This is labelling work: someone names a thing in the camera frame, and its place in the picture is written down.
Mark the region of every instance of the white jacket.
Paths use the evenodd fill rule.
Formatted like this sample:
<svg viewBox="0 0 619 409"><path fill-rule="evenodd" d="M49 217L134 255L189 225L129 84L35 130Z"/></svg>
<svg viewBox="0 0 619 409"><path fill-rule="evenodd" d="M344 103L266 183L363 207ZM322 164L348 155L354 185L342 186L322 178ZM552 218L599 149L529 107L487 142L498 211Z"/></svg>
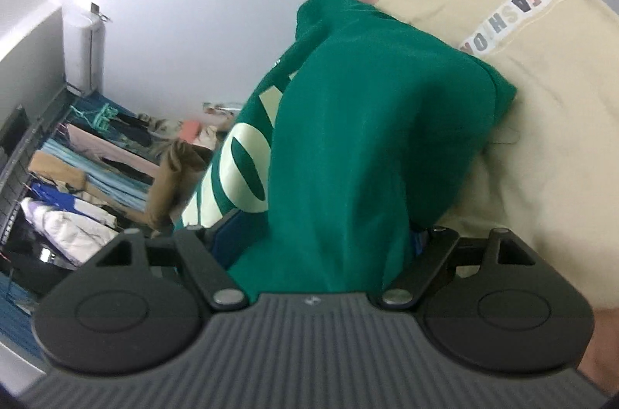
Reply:
<svg viewBox="0 0 619 409"><path fill-rule="evenodd" d="M91 218L31 198L24 198L21 206L26 220L76 266L84 264L117 235Z"/></svg>

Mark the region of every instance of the gray ribbed plate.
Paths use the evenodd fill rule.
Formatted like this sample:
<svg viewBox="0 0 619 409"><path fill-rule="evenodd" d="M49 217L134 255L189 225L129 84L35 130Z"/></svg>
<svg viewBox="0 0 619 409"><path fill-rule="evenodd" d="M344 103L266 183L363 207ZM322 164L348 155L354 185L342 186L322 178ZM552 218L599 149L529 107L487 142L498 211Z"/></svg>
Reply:
<svg viewBox="0 0 619 409"><path fill-rule="evenodd" d="M572 370L527 380L467 370L438 353L411 315L379 310L363 294L330 294L262 296L216 315L154 370L51 370L23 400L49 409L591 409L605 397Z"/></svg>

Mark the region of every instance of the white cylinder container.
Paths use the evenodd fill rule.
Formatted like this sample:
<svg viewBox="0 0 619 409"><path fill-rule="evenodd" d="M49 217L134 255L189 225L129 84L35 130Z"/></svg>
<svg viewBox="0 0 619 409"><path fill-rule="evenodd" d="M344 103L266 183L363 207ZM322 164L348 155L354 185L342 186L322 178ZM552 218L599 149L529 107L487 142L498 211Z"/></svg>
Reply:
<svg viewBox="0 0 619 409"><path fill-rule="evenodd" d="M63 12L64 73L70 92L87 96L101 82L103 23L81 10Z"/></svg>

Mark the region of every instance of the pink cloth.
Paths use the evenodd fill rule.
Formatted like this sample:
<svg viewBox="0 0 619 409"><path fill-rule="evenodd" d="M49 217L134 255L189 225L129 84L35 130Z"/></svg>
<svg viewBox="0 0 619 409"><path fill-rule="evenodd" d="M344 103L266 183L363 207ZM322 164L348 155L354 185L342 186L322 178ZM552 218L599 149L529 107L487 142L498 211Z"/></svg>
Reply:
<svg viewBox="0 0 619 409"><path fill-rule="evenodd" d="M91 135L72 124L67 124L67 130L69 131L71 145L77 152L87 156L98 157L99 159L106 157L112 161L127 164L137 171L146 173L151 177L157 176L159 166L143 157L137 156L125 149L121 149L113 143L96 137L95 135Z"/></svg>
<svg viewBox="0 0 619 409"><path fill-rule="evenodd" d="M181 126L181 131L178 133L178 138L185 140L187 143L192 143L202 130L200 121L185 121Z"/></svg>

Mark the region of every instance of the pink clothing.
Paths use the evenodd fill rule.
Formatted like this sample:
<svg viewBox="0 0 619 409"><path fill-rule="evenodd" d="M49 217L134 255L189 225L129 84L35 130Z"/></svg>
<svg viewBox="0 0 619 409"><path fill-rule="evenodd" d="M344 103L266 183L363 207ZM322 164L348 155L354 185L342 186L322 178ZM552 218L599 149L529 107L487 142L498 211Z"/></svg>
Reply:
<svg viewBox="0 0 619 409"><path fill-rule="evenodd" d="M159 166L150 161L140 157L132 152L126 151L117 147L113 143L110 143L102 138L91 135L88 132L67 124L67 130L69 131L69 139L73 148L86 156L97 157L99 159L106 157L112 161L127 164L139 172L146 173L151 177L157 176Z"/></svg>

